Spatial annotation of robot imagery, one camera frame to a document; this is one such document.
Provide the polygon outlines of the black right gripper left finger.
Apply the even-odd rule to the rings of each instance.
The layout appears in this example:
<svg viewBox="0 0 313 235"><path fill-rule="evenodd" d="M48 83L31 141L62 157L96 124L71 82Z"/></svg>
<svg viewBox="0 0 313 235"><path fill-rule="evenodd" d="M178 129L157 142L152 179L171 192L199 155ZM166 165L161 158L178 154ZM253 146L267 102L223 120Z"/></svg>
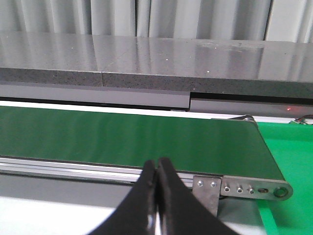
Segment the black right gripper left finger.
<svg viewBox="0 0 313 235"><path fill-rule="evenodd" d="M154 235L156 230L155 164L145 162L140 177L116 210L91 235Z"/></svg>

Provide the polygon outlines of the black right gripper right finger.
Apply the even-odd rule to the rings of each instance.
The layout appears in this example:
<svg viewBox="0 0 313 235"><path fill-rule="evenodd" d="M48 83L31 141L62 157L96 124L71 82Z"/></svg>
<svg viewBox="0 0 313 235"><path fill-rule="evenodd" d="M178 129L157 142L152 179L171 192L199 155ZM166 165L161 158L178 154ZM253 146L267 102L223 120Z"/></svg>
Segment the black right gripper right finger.
<svg viewBox="0 0 313 235"><path fill-rule="evenodd" d="M168 158L158 160L158 209L163 235L236 235L192 194Z"/></svg>

